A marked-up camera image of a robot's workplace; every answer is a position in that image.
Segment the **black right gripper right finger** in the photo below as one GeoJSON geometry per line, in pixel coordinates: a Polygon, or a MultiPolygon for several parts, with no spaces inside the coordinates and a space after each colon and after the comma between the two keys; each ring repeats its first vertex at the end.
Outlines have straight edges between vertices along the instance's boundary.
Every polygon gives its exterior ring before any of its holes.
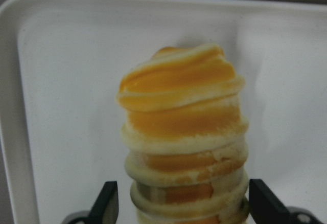
{"type": "Polygon", "coordinates": [[[262,179],[249,180],[250,214],[255,223],[300,223],[262,179]]]}

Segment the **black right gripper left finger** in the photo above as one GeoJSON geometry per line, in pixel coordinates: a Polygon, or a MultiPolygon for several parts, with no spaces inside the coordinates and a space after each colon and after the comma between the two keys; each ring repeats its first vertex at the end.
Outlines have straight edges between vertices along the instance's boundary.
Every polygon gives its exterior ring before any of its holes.
{"type": "Polygon", "coordinates": [[[105,182],[89,214],[77,217],[76,223],[111,223],[117,222],[119,215],[119,197],[117,181],[105,182]]]}

